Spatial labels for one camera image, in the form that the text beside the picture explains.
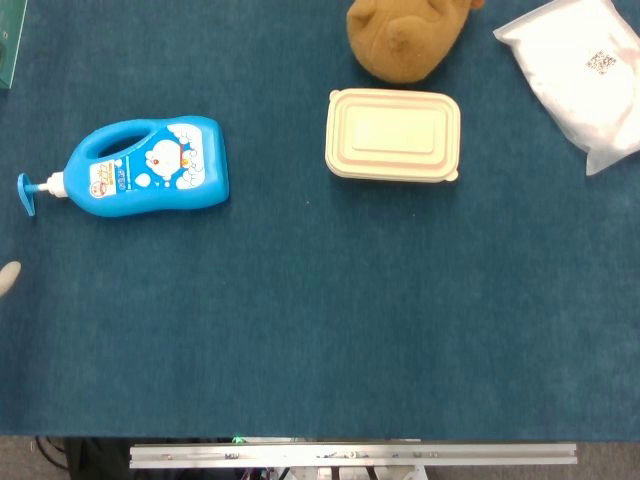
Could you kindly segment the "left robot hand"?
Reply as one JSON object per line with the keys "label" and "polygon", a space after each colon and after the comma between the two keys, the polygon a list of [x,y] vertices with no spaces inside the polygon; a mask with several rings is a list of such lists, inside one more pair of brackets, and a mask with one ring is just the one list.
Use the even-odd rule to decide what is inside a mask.
{"label": "left robot hand", "polygon": [[15,284],[21,271],[19,261],[10,261],[0,269],[0,298]]}

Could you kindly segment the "blue pump detergent bottle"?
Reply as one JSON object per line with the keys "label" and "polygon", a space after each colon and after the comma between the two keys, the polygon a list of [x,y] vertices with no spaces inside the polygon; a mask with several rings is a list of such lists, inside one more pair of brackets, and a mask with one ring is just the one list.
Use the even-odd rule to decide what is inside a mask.
{"label": "blue pump detergent bottle", "polygon": [[102,217],[221,204],[230,194],[222,129],[202,116],[104,126],[85,137],[65,168],[45,182],[18,176],[17,193],[30,216],[40,192]]}

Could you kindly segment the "blue felt table cloth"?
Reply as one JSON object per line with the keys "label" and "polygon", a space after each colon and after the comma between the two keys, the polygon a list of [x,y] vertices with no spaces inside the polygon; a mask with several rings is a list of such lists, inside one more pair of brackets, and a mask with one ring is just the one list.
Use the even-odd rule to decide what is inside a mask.
{"label": "blue felt table cloth", "polygon": [[[28,0],[0,90],[0,435],[640,441],[640,155],[594,176],[486,0],[423,83],[459,177],[352,181],[333,90],[376,86],[350,0]],[[21,205],[104,125],[218,121],[230,197]]]}

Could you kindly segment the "cream lidded lunch box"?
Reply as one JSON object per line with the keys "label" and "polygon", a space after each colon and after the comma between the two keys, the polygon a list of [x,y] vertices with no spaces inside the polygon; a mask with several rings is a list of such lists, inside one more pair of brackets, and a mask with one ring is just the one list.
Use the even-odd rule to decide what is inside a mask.
{"label": "cream lidded lunch box", "polygon": [[461,111],[447,95],[370,88],[329,95],[325,162],[339,177],[453,182],[460,141]]}

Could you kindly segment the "brown plush toy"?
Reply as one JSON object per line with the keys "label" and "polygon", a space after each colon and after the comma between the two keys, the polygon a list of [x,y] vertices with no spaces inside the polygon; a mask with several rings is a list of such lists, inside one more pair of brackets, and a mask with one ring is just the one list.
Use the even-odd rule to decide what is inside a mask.
{"label": "brown plush toy", "polygon": [[425,79],[486,0],[354,0],[347,36],[359,64],[392,84]]}

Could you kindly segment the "white plastic bag QR label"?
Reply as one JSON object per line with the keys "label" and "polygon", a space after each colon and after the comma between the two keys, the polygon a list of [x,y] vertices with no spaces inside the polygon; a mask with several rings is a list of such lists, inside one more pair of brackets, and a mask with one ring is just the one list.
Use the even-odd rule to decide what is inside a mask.
{"label": "white plastic bag QR label", "polygon": [[612,0],[552,0],[497,28],[595,175],[640,152],[640,36]]}

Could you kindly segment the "aluminium profile rail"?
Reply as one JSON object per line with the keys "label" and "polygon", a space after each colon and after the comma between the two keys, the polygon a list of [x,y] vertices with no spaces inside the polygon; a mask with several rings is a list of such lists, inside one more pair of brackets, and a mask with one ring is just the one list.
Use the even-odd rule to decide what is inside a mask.
{"label": "aluminium profile rail", "polygon": [[231,443],[137,445],[132,469],[575,465],[571,443]]}

